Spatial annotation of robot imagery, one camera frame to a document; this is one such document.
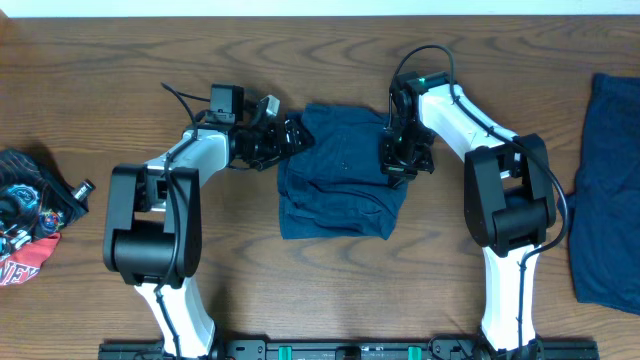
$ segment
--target wood grain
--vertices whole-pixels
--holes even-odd
[[[31,149],[70,183],[98,189],[34,280],[0,289],[0,357],[91,359],[105,339],[154,339],[142,298],[102,264],[109,175],[179,138],[187,119],[159,86],[205,95],[234,83],[306,103],[386,111],[399,59],[448,45],[473,101],[547,142],[572,188],[596,72],[640,76],[638,17],[194,18],[12,20],[0,45],[0,143]],[[438,53],[407,69],[445,69]],[[292,338],[474,333],[482,252],[462,216],[462,166],[444,144],[410,186],[389,241],[283,241],[275,169],[224,171],[202,193],[203,300],[228,332]],[[555,234],[558,227],[551,229]],[[543,337],[593,337],[604,359],[635,359],[640,318],[575,300],[566,243],[541,257],[534,319]]]
[[[9,22],[7,15],[0,9],[0,39],[2,39],[2,33],[4,32],[5,25]]]

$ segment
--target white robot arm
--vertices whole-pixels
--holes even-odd
[[[528,256],[528,271],[521,272],[521,263],[545,241],[555,221],[550,179],[510,144],[518,143],[545,165],[546,149],[537,135],[520,138],[491,120],[450,81],[446,73],[394,78],[390,92],[398,116],[381,146],[382,171],[393,185],[418,171],[432,172],[436,135],[465,163],[465,219],[485,258],[481,332],[493,354],[510,353],[535,342],[531,308],[537,253]],[[522,185],[505,190],[507,177],[522,177]]]
[[[493,127],[494,131],[509,139],[516,133],[505,129],[491,120],[464,95],[462,87],[455,85],[455,93],[460,101],[478,119]],[[420,121],[427,128],[436,132],[456,152],[462,161],[465,155],[479,147],[494,148],[504,142],[487,134],[478,124],[472,121],[453,102],[449,85],[440,85],[419,97],[418,112]],[[515,163],[519,154],[513,154]],[[500,172],[501,178],[509,177],[509,171]],[[494,349],[514,350],[518,347],[518,294],[520,289],[520,261],[525,253],[534,249],[534,245],[513,249],[506,257],[499,257],[489,247],[483,247],[486,274],[486,304],[481,329]],[[535,339],[535,330],[531,320],[533,299],[533,274],[538,255],[528,262],[524,283],[524,309],[522,318],[523,343]]]
[[[298,120],[275,121],[279,101],[271,95],[250,106],[253,118],[245,124],[242,88],[213,85],[210,103],[169,151],[113,170],[105,231],[105,264],[148,302],[166,339],[164,353],[188,359],[215,358],[219,350],[194,277],[200,187],[235,158],[261,171],[313,144]],[[147,211],[165,212],[164,224],[135,219]]]

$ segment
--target black cable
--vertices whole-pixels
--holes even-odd
[[[391,108],[391,100],[392,100],[391,93],[389,93],[389,122],[387,123],[387,129],[390,129],[390,128],[391,128],[391,118],[392,118],[392,116],[391,116],[391,112],[392,112],[392,110],[393,110],[393,109]]]
[[[173,231],[175,233],[175,240],[173,242],[173,251],[171,253],[171,260],[169,261],[169,267],[167,269],[167,273],[153,290],[156,295],[156,302],[160,306],[162,317],[164,318],[164,321],[167,323],[167,327],[169,328],[169,331],[173,336],[173,343],[175,344],[175,348],[176,348],[176,360],[180,360],[182,358],[182,354],[180,351],[180,336],[178,335],[175,329],[175,326],[173,325],[173,322],[169,317],[169,313],[167,311],[167,307],[164,303],[164,298],[161,293],[162,287],[167,285],[167,282],[169,281],[171,273],[174,271],[174,268],[177,262],[177,257],[178,257],[178,248],[180,247],[180,213],[178,209],[178,198],[176,196],[176,190],[175,190],[175,185],[173,183],[173,175],[171,174],[170,165],[173,162],[173,159],[176,157],[176,155],[178,155],[182,150],[186,149],[187,146],[189,146],[191,143],[193,143],[198,139],[198,124],[196,123],[196,120],[195,120],[195,117],[193,116],[193,112],[191,111],[191,108],[189,108],[189,105],[187,105],[187,103],[184,101],[184,99],[181,96],[181,93],[175,91],[171,86],[165,83],[161,83],[161,84],[163,88],[165,88],[170,93],[172,93],[176,98],[178,98],[182,106],[184,106],[185,110],[189,114],[189,118],[191,119],[191,123],[193,124],[193,133],[191,133],[191,137],[189,138],[189,140],[183,142],[173,152],[167,152],[167,155],[166,155],[167,158],[165,159],[165,162],[164,162],[163,175],[167,183],[167,192],[169,193],[169,199],[171,200],[171,209],[173,211],[173,222],[174,222]]]
[[[207,112],[208,112],[208,110],[202,110],[199,113],[197,113],[194,116],[195,122],[200,122],[202,119],[204,119],[204,117],[207,116]]]
[[[234,166],[234,165],[231,165],[231,164],[227,165],[227,168],[228,168],[228,169],[231,169],[231,170],[236,170],[236,171],[247,171],[247,170],[251,170],[251,168],[241,168],[241,167],[237,167],[237,166]]]
[[[186,97],[186,98],[189,98],[189,99],[198,100],[198,101],[204,101],[204,102],[211,102],[211,99],[201,98],[200,96],[195,96],[195,95],[183,93],[183,92],[180,92],[180,91],[176,91],[176,93],[178,95],[180,95],[180,96],[183,96],[183,97]]]
[[[567,210],[567,200],[565,199],[564,196],[564,190],[562,189],[562,185],[560,185],[560,182],[558,181],[558,178],[556,178],[556,176],[553,174],[553,172],[551,171],[551,169],[549,168],[549,166],[547,164],[544,164],[543,161],[536,156],[534,153],[532,153],[531,151],[529,151],[527,148],[513,142],[511,139],[507,139],[506,137],[496,133],[494,131],[494,128],[492,126],[488,126],[487,124],[483,123],[480,119],[478,119],[473,113],[471,113],[471,111],[469,111],[469,109],[467,109],[461,102],[460,102],[460,96],[456,95],[455,93],[455,89],[454,89],[454,85],[455,85],[455,60],[454,60],[454,56],[453,53],[451,53],[451,50],[449,50],[446,46],[443,45],[424,45],[421,47],[418,47],[416,49],[414,49],[413,51],[411,51],[410,53],[408,53],[400,62],[400,64],[398,65],[398,67],[396,68],[395,73],[393,74],[393,78],[391,79],[391,86],[393,86],[393,81],[395,79],[395,77],[398,75],[398,73],[400,72],[400,69],[402,68],[402,65],[404,65],[405,61],[407,61],[407,59],[409,59],[409,57],[411,57],[411,55],[415,54],[416,52],[423,50],[423,49],[440,49],[442,51],[444,51],[447,56],[449,57],[449,67],[450,67],[450,77],[449,77],[449,93],[451,95],[451,98],[453,100],[453,103],[455,103],[456,105],[458,105],[458,107],[460,108],[460,110],[462,110],[462,112],[464,112],[471,120],[473,120],[473,122],[475,122],[478,126],[480,126],[484,131],[487,132],[488,135],[493,136],[494,138],[504,142],[505,144],[508,144],[509,146],[511,146],[516,152],[523,154],[527,159],[531,159],[534,164],[536,164],[536,166],[538,168],[540,168],[545,175],[549,178],[549,180],[551,181],[551,183],[553,184],[553,186],[555,187],[556,191],[558,192],[558,200],[560,202],[560,217],[562,218],[562,227],[560,228],[560,232],[558,233],[558,236],[551,241],[550,243],[548,243],[547,245],[538,247],[526,254],[524,254],[524,256],[522,257],[522,260],[520,261],[520,290],[519,290],[519,294],[518,294],[518,349],[522,348],[522,311],[523,311],[523,303],[524,303],[524,273],[527,270],[526,267],[526,263],[527,260],[529,260],[530,257],[536,255],[536,254],[540,254],[543,253],[553,247],[555,247],[556,245],[558,245],[562,239],[565,237],[565,235],[567,234],[568,231],[568,226],[567,226],[567,217],[568,217],[568,210]],[[391,112],[389,112],[389,123],[391,123]]]

